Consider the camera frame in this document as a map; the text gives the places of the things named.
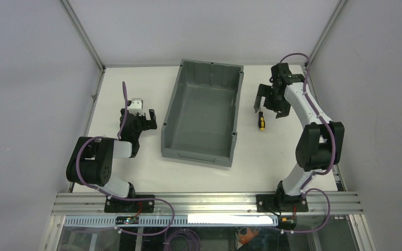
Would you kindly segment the black yellow screwdriver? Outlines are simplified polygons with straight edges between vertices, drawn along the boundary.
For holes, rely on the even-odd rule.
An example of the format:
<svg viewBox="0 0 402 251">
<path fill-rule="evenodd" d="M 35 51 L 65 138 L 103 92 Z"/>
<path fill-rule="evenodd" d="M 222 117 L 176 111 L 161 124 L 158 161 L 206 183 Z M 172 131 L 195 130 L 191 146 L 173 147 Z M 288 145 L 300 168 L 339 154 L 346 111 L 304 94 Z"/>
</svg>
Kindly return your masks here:
<svg viewBox="0 0 402 251">
<path fill-rule="evenodd" d="M 264 114 L 262 111 L 258 112 L 258 127 L 259 130 L 264 131 L 265 130 L 265 119 L 264 119 Z"/>
</svg>

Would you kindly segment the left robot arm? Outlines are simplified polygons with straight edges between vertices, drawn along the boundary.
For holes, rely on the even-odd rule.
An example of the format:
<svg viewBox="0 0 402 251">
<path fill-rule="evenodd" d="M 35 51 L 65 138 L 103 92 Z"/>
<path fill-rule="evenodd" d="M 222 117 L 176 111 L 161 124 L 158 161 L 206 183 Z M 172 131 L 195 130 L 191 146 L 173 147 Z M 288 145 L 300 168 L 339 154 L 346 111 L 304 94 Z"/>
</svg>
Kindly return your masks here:
<svg viewBox="0 0 402 251">
<path fill-rule="evenodd" d="M 120 138 L 104 136 L 78 138 L 66 167 L 66 178 L 96 189 L 112 198 L 135 199 L 134 185 L 112 174 L 115 158 L 134 158 L 139 152 L 139 138 L 143 131 L 157 129 L 155 111 L 132 113 L 121 109 Z"/>
</svg>

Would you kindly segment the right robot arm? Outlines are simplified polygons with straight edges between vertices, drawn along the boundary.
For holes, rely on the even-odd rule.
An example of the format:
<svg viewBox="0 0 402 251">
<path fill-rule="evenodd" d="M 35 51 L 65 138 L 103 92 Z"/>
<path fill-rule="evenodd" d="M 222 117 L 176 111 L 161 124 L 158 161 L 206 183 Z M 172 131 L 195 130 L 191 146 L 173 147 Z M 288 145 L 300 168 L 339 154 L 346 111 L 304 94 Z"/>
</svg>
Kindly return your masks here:
<svg viewBox="0 0 402 251">
<path fill-rule="evenodd" d="M 344 125 L 324 113 L 310 95 L 306 80 L 288 63 L 277 63 L 271 67 L 270 84 L 258 86 L 254 111 L 260 130 L 265 128 L 262 108 L 275 112 L 277 118 L 287 117 L 294 109 L 303 127 L 295 149 L 296 165 L 279 182 L 275 194 L 261 200 L 267 207 L 286 210 L 306 204 L 307 186 L 315 177 L 329 173 L 341 157 Z"/>
</svg>

